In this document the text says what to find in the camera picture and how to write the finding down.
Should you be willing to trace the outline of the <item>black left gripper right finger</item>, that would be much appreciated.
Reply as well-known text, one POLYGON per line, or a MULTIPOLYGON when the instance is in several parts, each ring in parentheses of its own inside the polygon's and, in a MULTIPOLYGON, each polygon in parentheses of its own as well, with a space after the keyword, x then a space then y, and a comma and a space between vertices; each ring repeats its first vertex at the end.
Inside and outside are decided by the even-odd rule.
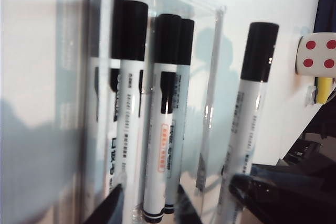
POLYGON ((229 191, 262 223, 335 223, 335 197, 319 190, 237 174, 229 191))

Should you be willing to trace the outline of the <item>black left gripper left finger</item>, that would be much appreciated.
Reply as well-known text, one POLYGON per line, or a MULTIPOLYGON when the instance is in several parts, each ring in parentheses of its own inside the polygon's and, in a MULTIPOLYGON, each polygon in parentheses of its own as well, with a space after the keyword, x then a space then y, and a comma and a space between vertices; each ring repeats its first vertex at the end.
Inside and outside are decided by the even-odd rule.
POLYGON ((85 223, 122 223, 123 203, 123 187, 122 184, 118 184, 85 223))

